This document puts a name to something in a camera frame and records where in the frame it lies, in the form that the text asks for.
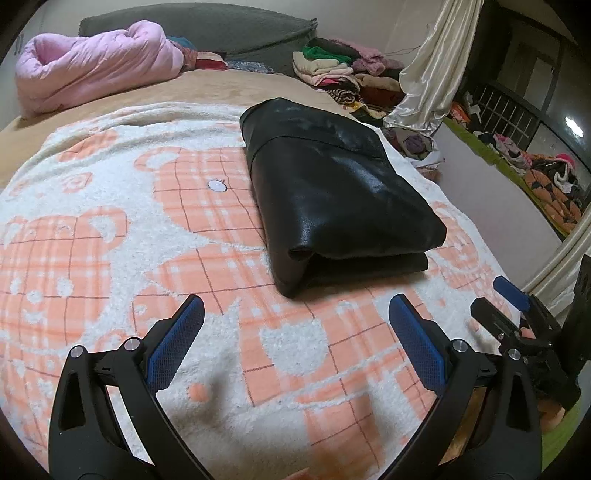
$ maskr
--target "white fluffy blanket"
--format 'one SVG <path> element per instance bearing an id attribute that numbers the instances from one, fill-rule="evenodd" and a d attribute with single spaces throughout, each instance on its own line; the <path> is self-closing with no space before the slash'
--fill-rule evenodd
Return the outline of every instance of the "white fluffy blanket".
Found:
<path id="1" fill-rule="evenodd" d="M 405 293 L 451 338 L 493 351 L 470 318 L 502 271 L 474 224 L 381 136 L 448 228 L 423 274 L 279 295 L 250 193 L 244 108 L 159 103 L 61 128 L 0 194 L 0 404 L 46 463 L 72 346 L 115 348 L 187 294 L 202 331 L 158 399 L 217 480 L 374 478 L 434 397 L 386 323 Z M 145 457 L 115 391 L 134 452 Z"/>

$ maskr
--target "green mat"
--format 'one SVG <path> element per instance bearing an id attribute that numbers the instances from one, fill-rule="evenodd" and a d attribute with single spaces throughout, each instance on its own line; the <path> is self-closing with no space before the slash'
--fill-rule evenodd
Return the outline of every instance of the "green mat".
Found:
<path id="1" fill-rule="evenodd" d="M 542 470 L 552 463 L 573 436 L 579 426 L 580 408 L 579 400 L 552 432 L 542 435 Z"/>
<path id="2" fill-rule="evenodd" d="M 554 230 L 556 230 L 556 232 L 561 236 L 562 240 L 564 240 L 569 235 L 566 230 L 561 228 L 559 224 L 557 224 L 554 220 L 552 220 L 552 218 L 548 216 L 548 214 L 546 214 L 544 210 L 544 204 L 541 202 L 541 200 L 534 195 L 534 192 L 531 191 L 525 181 L 517 174 L 515 170 L 513 170 L 513 168 L 509 166 L 503 157 L 493 152 L 489 147 L 478 140 L 475 135 L 471 134 L 468 130 L 463 128 L 451 118 L 445 117 L 443 122 L 447 125 L 449 130 L 454 132 L 456 136 L 466 145 L 468 145 L 468 147 L 470 147 L 470 149 L 476 155 L 482 158 L 489 165 L 496 167 L 498 171 L 500 171 L 505 177 L 517 185 L 531 199 L 531 201 L 534 202 L 536 207 L 538 207 L 538 210 L 540 210 L 540 212 L 550 222 Z"/>

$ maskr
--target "satin curtain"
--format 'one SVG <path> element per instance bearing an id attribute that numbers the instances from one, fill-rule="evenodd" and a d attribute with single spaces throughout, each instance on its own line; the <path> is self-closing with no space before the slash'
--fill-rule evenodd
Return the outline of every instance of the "satin curtain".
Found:
<path id="1" fill-rule="evenodd" d="M 386 127 L 435 133 L 460 86 L 482 3 L 445 0 L 433 31 L 400 73 L 400 86 L 407 95 L 384 118 Z"/>
<path id="2" fill-rule="evenodd" d="M 591 208 L 524 291 L 536 295 L 555 317 L 564 316 L 574 299 L 573 289 L 583 254 L 591 255 Z"/>

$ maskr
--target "floor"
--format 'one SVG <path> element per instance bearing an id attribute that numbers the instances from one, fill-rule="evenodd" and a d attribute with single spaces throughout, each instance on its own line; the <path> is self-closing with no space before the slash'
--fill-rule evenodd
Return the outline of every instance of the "floor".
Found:
<path id="1" fill-rule="evenodd" d="M 442 124 L 434 139 L 445 157 L 439 186 L 474 222 L 507 277 L 524 286 L 561 245 L 521 189 Z"/>

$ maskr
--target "pile of clothes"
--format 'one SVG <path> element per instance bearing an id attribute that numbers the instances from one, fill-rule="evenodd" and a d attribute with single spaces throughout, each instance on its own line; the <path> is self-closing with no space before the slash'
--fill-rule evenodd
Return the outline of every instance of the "pile of clothes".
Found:
<path id="1" fill-rule="evenodd" d="M 438 183 L 440 165 L 445 161 L 435 140 L 403 127 L 382 128 L 382 133 L 403 157 L 425 177 Z"/>
<path id="2" fill-rule="evenodd" d="M 375 48 L 340 39 L 313 38 L 293 53 L 294 72 L 303 82 L 376 127 L 382 127 L 382 119 L 404 99 L 398 83 L 402 68 Z"/>
<path id="3" fill-rule="evenodd" d="M 545 212 L 566 233 L 581 220 L 584 191 L 574 174 L 571 156 L 556 157 L 531 154 L 521 150 L 509 137 L 488 132 L 474 132 L 480 141 L 503 157 L 538 197 Z"/>

